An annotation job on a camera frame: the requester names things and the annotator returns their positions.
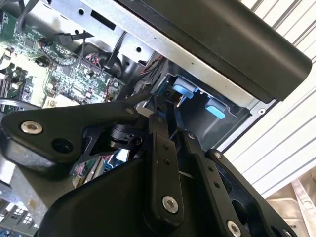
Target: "motherboard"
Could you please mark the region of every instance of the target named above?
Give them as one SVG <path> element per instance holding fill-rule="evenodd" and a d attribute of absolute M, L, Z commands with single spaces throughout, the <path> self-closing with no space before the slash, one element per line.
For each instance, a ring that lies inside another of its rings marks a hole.
<path fill-rule="evenodd" d="M 73 102 L 67 105 L 112 101 L 124 87 L 119 79 L 93 62 L 91 55 L 84 55 L 74 64 L 78 55 L 54 41 L 45 52 L 63 65 L 51 62 L 39 47 L 45 36 L 27 25 L 19 32 L 15 25 L 16 18 L 0 10 L 1 97 L 55 107 L 60 98 Z M 17 109 L 1 108 L 6 113 Z"/>

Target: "chip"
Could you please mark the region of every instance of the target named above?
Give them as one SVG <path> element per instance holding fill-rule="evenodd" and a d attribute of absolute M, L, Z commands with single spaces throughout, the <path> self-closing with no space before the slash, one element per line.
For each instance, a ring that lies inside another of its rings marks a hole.
<path fill-rule="evenodd" d="M 29 38 L 26 38 L 25 40 L 25 45 L 29 48 L 33 48 L 34 47 L 34 41 L 29 39 Z"/>
<path fill-rule="evenodd" d="M 64 67 L 64 68 L 63 68 L 63 73 L 64 73 L 65 75 L 69 76 L 70 73 L 71 73 L 71 70 L 72 70 L 72 68 L 70 68 L 70 67 Z"/>

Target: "silver screw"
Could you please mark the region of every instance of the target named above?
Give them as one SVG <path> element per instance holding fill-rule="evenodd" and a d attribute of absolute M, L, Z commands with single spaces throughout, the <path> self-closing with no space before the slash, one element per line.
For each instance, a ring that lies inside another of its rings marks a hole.
<path fill-rule="evenodd" d="M 134 114 L 134 111 L 132 109 L 130 109 L 130 108 L 126 108 L 125 111 L 130 113 L 130 114 L 132 114 L 132 115 Z"/>
<path fill-rule="evenodd" d="M 214 152 L 214 155 L 215 155 L 215 157 L 218 158 L 218 159 L 221 159 L 221 158 L 222 158 L 221 154 L 219 154 L 218 152 Z"/>
<path fill-rule="evenodd" d="M 261 108 L 258 110 L 259 115 L 264 115 L 265 113 L 266 113 L 266 109 L 264 109 L 264 108 Z"/>
<path fill-rule="evenodd" d="M 283 229 L 287 237 L 292 237 L 291 233 L 287 229 Z"/>
<path fill-rule="evenodd" d="M 241 237 L 241 231 L 234 221 L 228 221 L 227 227 L 234 237 Z"/>
<path fill-rule="evenodd" d="M 43 132 L 43 127 L 34 121 L 26 121 L 22 123 L 21 130 L 27 134 L 38 135 Z"/>
<path fill-rule="evenodd" d="M 162 205 L 168 212 L 172 214 L 177 213 L 179 210 L 177 201 L 173 197 L 170 197 L 170 196 L 165 196 L 162 199 Z"/>
<path fill-rule="evenodd" d="M 188 133 L 188 136 L 193 140 L 196 138 L 192 133 Z"/>

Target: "blue tab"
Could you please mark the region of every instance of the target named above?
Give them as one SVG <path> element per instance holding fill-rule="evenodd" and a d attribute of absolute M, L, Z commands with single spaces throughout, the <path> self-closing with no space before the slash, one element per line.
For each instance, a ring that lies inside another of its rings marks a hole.
<path fill-rule="evenodd" d="M 205 108 L 219 119 L 224 119 L 226 116 L 222 111 L 220 111 L 213 105 L 210 105 L 210 106 L 206 105 Z"/>
<path fill-rule="evenodd" d="M 180 94 L 188 97 L 189 99 L 193 98 L 193 92 L 189 91 L 188 89 L 186 89 L 185 87 L 183 87 L 182 85 L 175 85 L 173 87 L 173 89 L 175 91 L 178 91 Z"/>

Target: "white slatted wall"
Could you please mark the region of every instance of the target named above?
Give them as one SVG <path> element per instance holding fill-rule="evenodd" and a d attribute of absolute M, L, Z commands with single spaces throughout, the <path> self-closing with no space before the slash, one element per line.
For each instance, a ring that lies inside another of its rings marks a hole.
<path fill-rule="evenodd" d="M 316 0 L 242 0 L 314 63 L 308 78 L 226 153 L 263 196 L 316 166 Z"/>

